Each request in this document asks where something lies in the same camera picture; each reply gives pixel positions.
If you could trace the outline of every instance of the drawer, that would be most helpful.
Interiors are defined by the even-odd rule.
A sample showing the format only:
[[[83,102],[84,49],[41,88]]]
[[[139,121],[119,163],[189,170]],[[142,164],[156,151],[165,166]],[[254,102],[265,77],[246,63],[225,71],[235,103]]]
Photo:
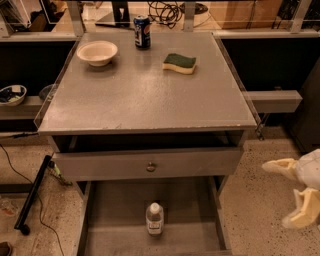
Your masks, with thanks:
[[[53,160],[71,180],[115,180],[230,175],[241,147],[56,153]]]

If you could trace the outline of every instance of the bowl on shelf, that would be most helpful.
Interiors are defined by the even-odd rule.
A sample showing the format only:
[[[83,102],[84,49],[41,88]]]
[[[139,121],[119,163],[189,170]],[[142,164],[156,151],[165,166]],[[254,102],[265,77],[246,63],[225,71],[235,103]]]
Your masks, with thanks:
[[[107,65],[117,54],[118,47],[108,41],[93,41],[79,46],[77,56],[91,66]]]
[[[10,85],[0,89],[0,106],[17,106],[27,94],[27,88],[22,85]]]

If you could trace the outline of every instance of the blue can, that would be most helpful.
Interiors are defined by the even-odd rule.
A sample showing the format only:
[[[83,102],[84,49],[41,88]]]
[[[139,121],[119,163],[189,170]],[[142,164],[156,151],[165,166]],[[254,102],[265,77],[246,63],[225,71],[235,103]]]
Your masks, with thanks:
[[[148,49],[151,45],[150,20],[146,16],[138,16],[133,19],[135,27],[135,44],[138,49]]]

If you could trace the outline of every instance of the speckled floor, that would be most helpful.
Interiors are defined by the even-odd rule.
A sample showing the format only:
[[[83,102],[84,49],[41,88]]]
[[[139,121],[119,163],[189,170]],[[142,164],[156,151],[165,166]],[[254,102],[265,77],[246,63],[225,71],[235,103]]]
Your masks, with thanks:
[[[299,158],[292,140],[279,127],[267,127],[265,140],[254,134],[245,143],[245,152],[233,176],[228,179],[221,195],[221,204],[229,241],[234,255],[316,256],[320,251],[320,231],[317,224],[301,230],[288,230],[281,226],[281,219],[295,209],[293,189],[303,190],[301,184],[277,174],[265,173],[261,164],[272,159]],[[34,180],[46,154],[51,148],[43,138],[0,140],[13,167]],[[0,149],[0,183],[26,182],[10,168],[5,153]],[[73,187],[61,186],[46,172],[39,189],[43,201],[43,222],[59,235],[64,255],[73,255],[79,236],[80,196]],[[26,194],[9,196],[23,206]],[[28,236],[15,230],[17,217],[0,212],[0,242],[13,245],[14,256],[62,255],[57,236],[39,221],[40,202],[37,198],[26,224],[31,229]]]

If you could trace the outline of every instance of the plastic container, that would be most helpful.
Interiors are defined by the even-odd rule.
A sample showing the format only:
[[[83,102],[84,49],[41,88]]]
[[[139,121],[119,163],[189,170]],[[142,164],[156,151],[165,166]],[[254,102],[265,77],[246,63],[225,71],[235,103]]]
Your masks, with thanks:
[[[146,211],[147,230],[151,236],[162,234],[164,227],[163,208],[158,203],[152,203]]]

